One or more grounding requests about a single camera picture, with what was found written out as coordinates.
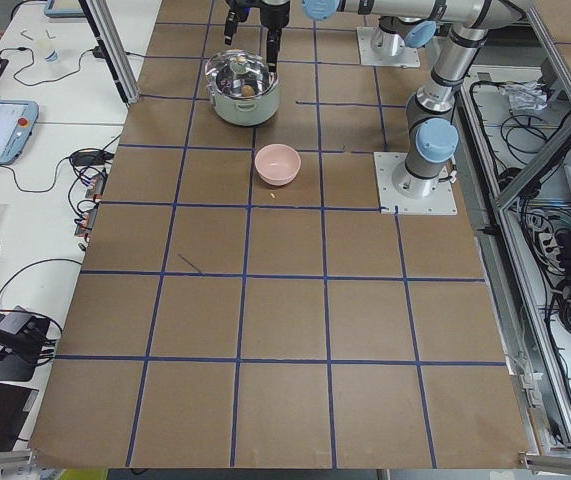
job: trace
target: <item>pot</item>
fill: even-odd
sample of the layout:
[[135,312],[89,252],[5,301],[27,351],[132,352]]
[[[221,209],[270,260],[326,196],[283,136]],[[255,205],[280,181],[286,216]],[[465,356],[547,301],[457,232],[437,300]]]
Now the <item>pot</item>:
[[226,50],[205,64],[214,111],[234,125],[258,125],[278,109],[280,87],[263,59],[244,50]]

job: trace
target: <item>bowl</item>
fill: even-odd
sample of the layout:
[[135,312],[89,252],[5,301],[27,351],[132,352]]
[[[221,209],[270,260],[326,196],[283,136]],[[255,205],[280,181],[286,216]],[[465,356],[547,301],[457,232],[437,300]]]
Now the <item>bowl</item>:
[[265,183],[280,187],[294,180],[301,168],[301,157],[292,147],[274,143],[258,151],[254,166]]

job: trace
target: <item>pot lid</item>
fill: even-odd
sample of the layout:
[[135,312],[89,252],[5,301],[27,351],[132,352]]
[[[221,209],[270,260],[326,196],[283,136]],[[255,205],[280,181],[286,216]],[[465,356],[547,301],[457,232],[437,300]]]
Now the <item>pot lid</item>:
[[226,50],[205,65],[210,88],[228,97],[252,98],[263,95],[276,83],[262,57],[245,50]]

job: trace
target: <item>mounting plate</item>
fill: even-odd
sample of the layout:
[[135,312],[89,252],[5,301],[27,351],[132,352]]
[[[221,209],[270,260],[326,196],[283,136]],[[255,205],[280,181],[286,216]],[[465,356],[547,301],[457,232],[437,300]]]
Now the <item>mounting plate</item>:
[[405,47],[400,55],[396,57],[381,58],[374,52],[371,46],[372,37],[376,27],[357,27],[358,51],[361,54],[361,65],[372,65],[376,67],[402,67],[418,68],[421,60],[418,57],[418,50]]
[[[381,213],[396,213],[399,215],[456,215],[456,201],[452,192],[452,184],[439,183],[436,190],[427,198],[415,200],[406,197],[396,190],[392,184],[392,172],[396,166],[405,161],[406,153],[375,152],[376,181],[378,183],[378,199]],[[447,176],[443,167],[442,177]]]

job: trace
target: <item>blue joint cap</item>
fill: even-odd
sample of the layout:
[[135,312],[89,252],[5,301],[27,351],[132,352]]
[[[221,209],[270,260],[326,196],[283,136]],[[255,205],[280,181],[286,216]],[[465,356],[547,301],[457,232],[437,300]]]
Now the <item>blue joint cap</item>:
[[327,20],[336,13],[341,0],[303,0],[303,11],[312,20]]
[[443,118],[430,118],[416,133],[418,153],[430,163],[444,163],[454,155],[458,130]]
[[426,20],[419,23],[405,36],[405,46],[420,48],[436,35],[436,22]]

